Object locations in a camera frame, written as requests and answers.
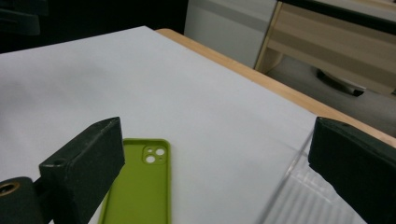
green phone case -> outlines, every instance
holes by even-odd
[[[125,165],[108,192],[99,224],[171,223],[171,148],[162,139],[124,139]]]

white table surface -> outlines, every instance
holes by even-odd
[[[89,125],[172,145],[173,223],[259,223],[315,116],[147,27],[0,55],[0,180]],[[97,214],[91,223],[97,222]]]

wall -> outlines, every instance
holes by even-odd
[[[253,67],[276,0],[190,0],[185,35]]]
[[[169,28],[183,34],[187,5],[188,0],[49,0],[49,15],[39,17],[41,34],[15,35],[0,31],[0,53],[142,25],[154,30]]]

transparent plastic box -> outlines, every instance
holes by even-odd
[[[366,223],[309,167],[310,142],[299,152],[279,184],[262,217],[264,224]]]

